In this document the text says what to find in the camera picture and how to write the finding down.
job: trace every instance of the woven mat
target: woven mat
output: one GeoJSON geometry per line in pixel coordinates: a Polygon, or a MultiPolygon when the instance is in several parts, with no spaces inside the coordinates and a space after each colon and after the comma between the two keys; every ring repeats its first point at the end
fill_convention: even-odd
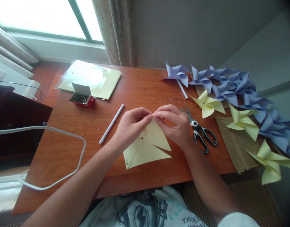
{"type": "MultiPolygon", "coordinates": [[[[269,195],[261,185],[259,179],[229,184],[228,186],[243,205],[248,215],[260,227],[282,226],[269,195]]],[[[188,209],[195,213],[208,226],[216,226],[212,214],[203,203],[195,187],[186,188],[185,203],[188,209]]]]}
{"type": "MultiPolygon", "coordinates": [[[[212,81],[212,84],[215,85],[215,86],[220,86],[221,85],[221,83],[219,81],[217,81],[217,80],[213,80],[212,79],[211,81],[212,81]]],[[[195,87],[195,90],[196,90],[198,96],[201,96],[201,94],[205,91],[203,86],[194,85],[194,87],[195,87]]],[[[211,98],[215,98],[216,97],[213,91],[211,91],[211,93],[209,94],[209,97],[211,97],[211,98]]],[[[221,103],[223,104],[224,109],[230,108],[229,107],[229,102],[227,100],[223,100],[223,101],[221,101],[221,103]]]]}
{"type": "Polygon", "coordinates": [[[255,142],[245,130],[228,128],[227,125],[233,122],[232,117],[216,117],[215,119],[237,172],[242,173],[245,170],[260,167],[261,165],[246,151],[247,149],[257,154],[260,148],[259,143],[255,142]]]}

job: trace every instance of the wooden table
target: wooden table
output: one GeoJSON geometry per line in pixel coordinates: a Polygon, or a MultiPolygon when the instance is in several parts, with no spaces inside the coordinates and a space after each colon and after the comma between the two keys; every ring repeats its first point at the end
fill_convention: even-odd
{"type": "MultiPolygon", "coordinates": [[[[209,128],[216,135],[218,144],[209,146],[206,158],[219,174],[236,172],[214,119],[219,112],[202,119],[202,110],[190,98],[184,99],[175,80],[164,80],[168,77],[166,71],[102,65],[122,72],[121,77],[109,100],[96,99],[90,108],[78,106],[69,99],[71,92],[61,91],[50,116],[48,126],[59,128],[77,135],[83,135],[87,148],[82,164],[85,164],[104,144],[106,144],[117,129],[125,111],[137,107],[145,107],[154,112],[165,104],[184,107],[186,104],[200,125],[209,128]],[[107,135],[104,144],[99,140],[112,121],[121,104],[125,104],[114,126],[107,135]]],[[[194,86],[185,89],[193,97],[198,97],[194,86]]],[[[118,195],[143,189],[170,185],[192,180],[187,161],[180,148],[168,139],[172,152],[167,152],[172,158],[146,163],[126,170],[124,156],[121,155],[100,185],[95,198],[118,195]]],[[[45,187],[73,172],[78,164],[83,148],[80,139],[46,130],[38,146],[26,181],[45,187]]],[[[23,186],[13,214],[36,210],[65,181],[45,191],[32,190],[23,186]]]]}

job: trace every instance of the person's left hand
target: person's left hand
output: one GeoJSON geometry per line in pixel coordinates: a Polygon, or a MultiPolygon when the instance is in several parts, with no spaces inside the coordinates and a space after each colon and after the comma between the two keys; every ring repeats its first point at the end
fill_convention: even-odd
{"type": "Polygon", "coordinates": [[[120,145],[124,151],[138,138],[152,118],[152,112],[143,107],[126,111],[111,141],[120,145]]]}

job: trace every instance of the scissor blade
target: scissor blade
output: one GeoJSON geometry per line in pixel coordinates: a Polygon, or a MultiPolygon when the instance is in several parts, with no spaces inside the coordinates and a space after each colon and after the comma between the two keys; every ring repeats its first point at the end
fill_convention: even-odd
{"type": "Polygon", "coordinates": [[[186,115],[188,115],[187,113],[186,113],[186,111],[181,107],[181,109],[182,109],[182,111],[186,114],[186,115]]]}
{"type": "Polygon", "coordinates": [[[186,107],[186,111],[187,111],[187,115],[189,117],[189,121],[190,122],[194,121],[194,119],[192,118],[192,115],[191,115],[191,113],[190,113],[190,111],[189,111],[189,109],[187,107],[186,107]]]}

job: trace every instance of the scissor handle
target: scissor handle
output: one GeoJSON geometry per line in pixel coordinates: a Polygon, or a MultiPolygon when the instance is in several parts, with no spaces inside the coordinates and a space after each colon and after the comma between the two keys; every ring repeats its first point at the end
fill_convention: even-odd
{"type": "Polygon", "coordinates": [[[201,127],[201,132],[202,132],[202,135],[204,136],[204,138],[212,145],[216,145],[217,144],[217,139],[216,139],[216,136],[213,134],[213,132],[211,132],[209,129],[207,128],[204,128],[204,127],[201,127]]]}
{"type": "Polygon", "coordinates": [[[200,136],[200,134],[198,133],[198,131],[193,131],[193,132],[194,132],[194,134],[193,134],[193,139],[194,139],[194,141],[196,142],[196,144],[198,145],[197,140],[199,140],[199,141],[201,142],[201,144],[202,144],[202,145],[204,146],[204,148],[205,148],[205,150],[202,150],[202,149],[200,148],[200,146],[198,146],[199,149],[200,149],[204,154],[208,153],[208,152],[209,152],[209,149],[208,149],[208,146],[207,146],[207,144],[205,143],[204,139],[200,136]]]}

